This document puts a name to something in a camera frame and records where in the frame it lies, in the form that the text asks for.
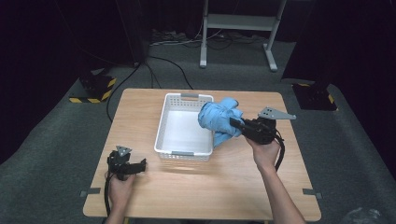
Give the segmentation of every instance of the metal bracket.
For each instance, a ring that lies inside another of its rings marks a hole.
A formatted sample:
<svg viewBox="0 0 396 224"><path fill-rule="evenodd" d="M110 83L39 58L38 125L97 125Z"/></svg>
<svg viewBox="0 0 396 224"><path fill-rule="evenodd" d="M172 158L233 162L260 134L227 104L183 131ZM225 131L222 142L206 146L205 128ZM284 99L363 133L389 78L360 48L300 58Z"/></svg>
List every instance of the metal bracket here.
<svg viewBox="0 0 396 224"><path fill-rule="evenodd" d="M117 146L117 151L119 152L119 155L123 157L126 154L130 153L132 150L128 147Z"/></svg>
<svg viewBox="0 0 396 224"><path fill-rule="evenodd" d="M290 115L268 106L259 113L259 117L264 119L296 119L295 115Z"/></svg>

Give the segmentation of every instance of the white plastic basket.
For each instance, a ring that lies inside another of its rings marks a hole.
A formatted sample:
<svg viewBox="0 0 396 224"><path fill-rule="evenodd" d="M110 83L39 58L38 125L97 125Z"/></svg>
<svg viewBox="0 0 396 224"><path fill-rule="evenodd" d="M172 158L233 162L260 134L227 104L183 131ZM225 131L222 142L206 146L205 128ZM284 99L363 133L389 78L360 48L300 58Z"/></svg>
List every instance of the white plastic basket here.
<svg viewBox="0 0 396 224"><path fill-rule="evenodd" d="M213 152L213 132L202 128L198 114L213 96L167 93L154 149L162 159L208 161Z"/></svg>

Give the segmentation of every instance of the wooden table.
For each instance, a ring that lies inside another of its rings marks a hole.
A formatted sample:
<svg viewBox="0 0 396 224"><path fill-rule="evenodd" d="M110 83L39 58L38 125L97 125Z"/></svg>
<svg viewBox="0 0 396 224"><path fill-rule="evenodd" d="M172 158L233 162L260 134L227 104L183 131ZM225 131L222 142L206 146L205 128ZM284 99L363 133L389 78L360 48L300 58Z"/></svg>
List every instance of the wooden table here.
<svg viewBox="0 0 396 224"><path fill-rule="evenodd" d="M103 198L106 158L116 146L124 146L133 149L130 162L144 158L148 161L146 172L135 179L127 217L271 220L265 187L243 136L216 147L209 161L159 158L154 143L163 100L169 92L208 94L215 102L226 96L233 97L239 102L238 108L244 112L245 119L256 119L266 106L287 112L277 92L125 90L91 185L92 189L101 191L88 195L84 214L106 216ZM319 220L316 197L303 194L303 189L312 189L312 186L290 121L278 120L276 127L286 146L278 174L305 219Z"/></svg>

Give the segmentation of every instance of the hand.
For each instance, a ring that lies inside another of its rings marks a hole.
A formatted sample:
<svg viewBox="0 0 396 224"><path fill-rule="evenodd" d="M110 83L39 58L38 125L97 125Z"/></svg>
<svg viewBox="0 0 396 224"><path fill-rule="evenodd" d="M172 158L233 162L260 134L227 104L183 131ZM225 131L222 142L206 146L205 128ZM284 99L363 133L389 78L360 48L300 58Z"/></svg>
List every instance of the hand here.
<svg viewBox="0 0 396 224"><path fill-rule="evenodd" d="M124 207L128 204L135 177L136 175L130 175L125 181L118 180L116 175L111 177L108 195L113 203L113 208L115 206Z"/></svg>
<svg viewBox="0 0 396 224"><path fill-rule="evenodd" d="M251 139L246 138L246 140L253 148L253 159L259 170L275 170L276 157L280 149L279 143L274 140L268 145L260 145Z"/></svg>

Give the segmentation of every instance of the forearm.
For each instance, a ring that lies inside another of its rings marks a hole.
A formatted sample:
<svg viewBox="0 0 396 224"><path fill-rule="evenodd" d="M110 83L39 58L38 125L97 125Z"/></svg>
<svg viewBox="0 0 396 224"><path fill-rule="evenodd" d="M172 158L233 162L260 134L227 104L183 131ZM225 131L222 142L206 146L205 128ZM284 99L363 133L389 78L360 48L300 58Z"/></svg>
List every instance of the forearm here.
<svg viewBox="0 0 396 224"><path fill-rule="evenodd" d="M276 224L299 224L305 223L304 217L292 201L282 181L276 173L276 169L262 169L259 167L271 204L274 222Z"/></svg>
<svg viewBox="0 0 396 224"><path fill-rule="evenodd" d="M125 206L113 206L106 224L122 224L125 219Z"/></svg>

